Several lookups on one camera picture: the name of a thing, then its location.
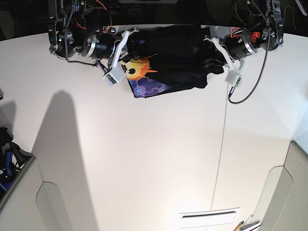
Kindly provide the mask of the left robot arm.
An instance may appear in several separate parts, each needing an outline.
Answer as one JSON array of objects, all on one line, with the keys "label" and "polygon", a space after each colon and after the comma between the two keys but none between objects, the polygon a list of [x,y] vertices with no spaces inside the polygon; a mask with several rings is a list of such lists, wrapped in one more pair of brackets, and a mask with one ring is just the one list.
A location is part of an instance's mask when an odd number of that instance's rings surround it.
[{"label": "left robot arm", "polygon": [[264,71],[268,54],[284,43],[284,19],[279,0],[234,0],[231,15],[239,26],[230,28],[223,38],[206,36],[205,41],[214,46],[217,59],[204,62],[205,67],[228,66],[228,61],[242,61],[259,49],[265,50],[261,72]]}]

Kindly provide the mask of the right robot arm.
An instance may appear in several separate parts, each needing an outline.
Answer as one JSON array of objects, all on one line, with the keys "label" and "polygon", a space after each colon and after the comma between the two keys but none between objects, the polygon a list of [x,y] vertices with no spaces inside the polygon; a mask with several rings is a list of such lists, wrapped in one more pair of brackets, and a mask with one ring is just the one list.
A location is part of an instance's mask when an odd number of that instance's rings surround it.
[{"label": "right robot arm", "polygon": [[103,0],[50,0],[48,10],[50,53],[107,72],[101,60],[111,62],[124,37],[113,25],[113,16],[121,14],[122,7]]}]

